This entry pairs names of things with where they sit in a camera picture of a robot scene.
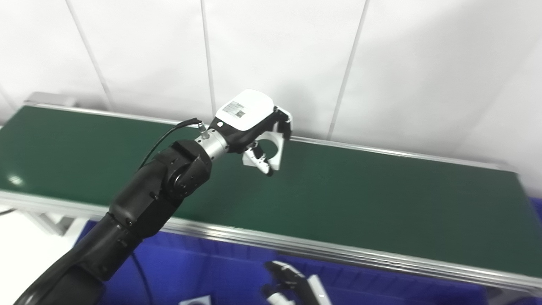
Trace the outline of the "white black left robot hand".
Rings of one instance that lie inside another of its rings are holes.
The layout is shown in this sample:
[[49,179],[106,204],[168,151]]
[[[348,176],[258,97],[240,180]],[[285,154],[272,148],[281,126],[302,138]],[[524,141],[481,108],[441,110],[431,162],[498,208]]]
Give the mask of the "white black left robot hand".
[[293,116],[276,106],[273,100],[255,89],[245,89],[220,107],[209,128],[196,141],[209,158],[218,159],[223,154],[243,154],[252,166],[267,176],[279,169],[279,162],[270,162],[259,145],[264,133],[281,136],[277,147],[292,135]]

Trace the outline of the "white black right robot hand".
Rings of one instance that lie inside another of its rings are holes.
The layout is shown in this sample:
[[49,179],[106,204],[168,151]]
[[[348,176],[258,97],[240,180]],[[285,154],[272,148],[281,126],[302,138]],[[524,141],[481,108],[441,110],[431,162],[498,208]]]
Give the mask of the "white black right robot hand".
[[[304,276],[292,265],[281,261],[268,261],[264,267],[275,279],[276,284],[261,286],[260,292],[270,305],[331,305],[332,302],[319,276]],[[290,290],[298,303],[283,293]]]

